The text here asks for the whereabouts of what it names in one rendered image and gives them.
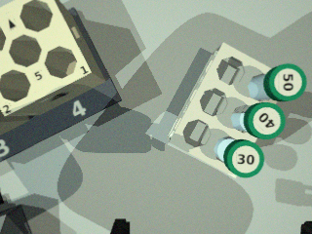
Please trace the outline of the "green tube cap with white 40 label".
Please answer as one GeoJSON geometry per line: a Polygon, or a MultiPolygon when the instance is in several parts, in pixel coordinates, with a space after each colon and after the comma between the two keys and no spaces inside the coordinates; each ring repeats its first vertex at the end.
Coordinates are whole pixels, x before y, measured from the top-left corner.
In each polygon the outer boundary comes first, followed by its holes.
{"type": "Polygon", "coordinates": [[[286,124],[283,110],[271,102],[236,107],[231,121],[234,129],[261,139],[277,137],[286,124]]]}

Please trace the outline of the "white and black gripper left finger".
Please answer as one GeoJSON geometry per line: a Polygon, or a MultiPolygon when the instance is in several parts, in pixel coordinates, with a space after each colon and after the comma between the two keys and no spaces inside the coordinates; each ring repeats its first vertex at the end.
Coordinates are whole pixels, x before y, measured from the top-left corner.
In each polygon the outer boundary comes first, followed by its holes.
{"type": "Polygon", "coordinates": [[[110,234],[130,234],[130,223],[125,219],[115,219],[110,234]]]}

